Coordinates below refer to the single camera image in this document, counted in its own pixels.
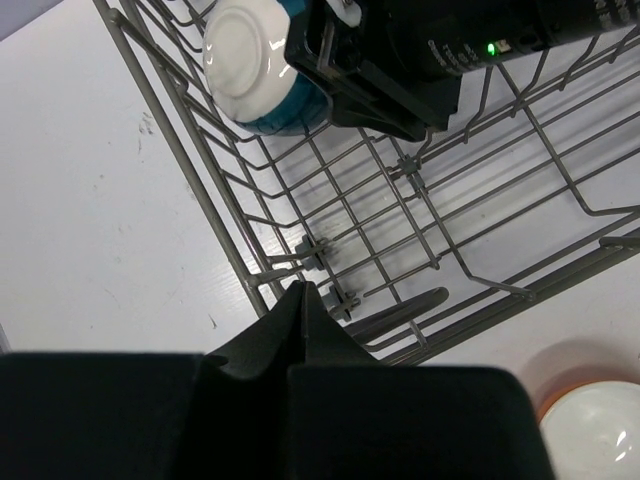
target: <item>black cylinder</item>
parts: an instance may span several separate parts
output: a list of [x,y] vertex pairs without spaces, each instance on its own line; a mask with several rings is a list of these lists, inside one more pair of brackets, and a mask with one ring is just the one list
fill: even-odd
[[636,24],[640,0],[386,0],[386,8],[396,55],[431,81]]

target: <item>blue bowl exterior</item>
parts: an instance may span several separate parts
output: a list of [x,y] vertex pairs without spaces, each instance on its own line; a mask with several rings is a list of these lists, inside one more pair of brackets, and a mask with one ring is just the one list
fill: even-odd
[[[289,18],[305,8],[305,0],[277,0]],[[236,122],[259,135],[302,135],[327,119],[329,102],[322,90],[304,75],[298,74],[289,94],[267,115],[252,122]]]

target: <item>blue and white bowl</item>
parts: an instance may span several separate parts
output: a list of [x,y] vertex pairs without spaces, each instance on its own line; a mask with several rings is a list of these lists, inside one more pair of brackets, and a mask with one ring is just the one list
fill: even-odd
[[299,135],[327,118],[322,91],[284,59],[304,0],[219,0],[204,34],[204,71],[218,108],[261,135]]

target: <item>dishwasher rack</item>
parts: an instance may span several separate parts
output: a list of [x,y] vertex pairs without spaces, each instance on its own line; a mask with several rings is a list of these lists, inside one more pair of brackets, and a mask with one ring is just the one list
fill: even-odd
[[[329,124],[293,140],[248,136],[219,115],[204,82],[200,42],[215,2],[199,10],[193,0],[94,3],[258,315],[289,282],[310,279],[334,318],[367,350],[388,364],[416,365],[638,253],[640,207],[634,203],[640,202],[596,208],[602,199],[594,201],[587,186],[616,171],[613,185],[633,183],[629,168],[640,163],[640,137],[625,136],[622,152],[598,147],[612,158],[588,171],[581,169],[590,162],[572,167],[567,160],[633,126],[640,117],[634,102],[628,115],[564,150],[563,138],[553,133],[563,124],[579,137],[588,130],[575,127],[585,107],[606,110],[614,95],[637,91],[640,71],[621,73],[615,66],[627,58],[633,67],[638,27],[604,48],[603,39],[592,39],[549,79],[545,72],[556,68],[550,52],[537,63],[521,60],[515,69],[507,64],[468,74],[450,131],[429,132],[416,147]],[[604,80],[587,88],[593,78]],[[498,85],[509,91],[507,101],[492,100]],[[180,132],[193,145],[185,145]],[[523,147],[533,140],[534,147]],[[539,148],[542,160],[518,161],[530,148]],[[204,171],[192,161],[196,155]],[[496,173],[492,168],[503,157],[509,166]],[[505,171],[511,172],[507,179]],[[265,175],[269,188],[259,180]],[[345,186],[343,179],[354,175]],[[528,186],[541,175],[553,176],[541,182],[553,188]],[[481,179],[471,188],[473,198],[458,187],[470,176]],[[320,188],[328,192],[322,201],[313,197]],[[558,198],[559,207],[549,207]],[[216,207],[221,202],[222,212]],[[575,230],[569,228],[573,220],[563,221],[568,233],[562,241],[539,247],[540,239],[565,230],[545,231],[540,218],[562,209],[577,219]],[[462,222],[465,228],[479,218],[485,223],[460,238],[455,223],[471,211],[484,213]],[[529,218],[533,213],[537,217]],[[523,241],[527,228],[540,237]],[[508,253],[512,243],[515,254]],[[483,248],[493,256],[479,254]],[[507,274],[512,264],[518,268]],[[481,273],[483,266],[505,273]],[[448,271],[461,273],[463,281],[454,282]]]

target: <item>metal wire rack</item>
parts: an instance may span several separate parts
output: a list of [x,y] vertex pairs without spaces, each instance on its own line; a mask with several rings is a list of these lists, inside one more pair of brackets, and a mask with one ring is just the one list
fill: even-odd
[[468,74],[449,132],[416,146],[247,135],[203,80],[215,2],[94,2],[258,315],[313,280],[365,348],[414,365],[638,253],[638,27]]

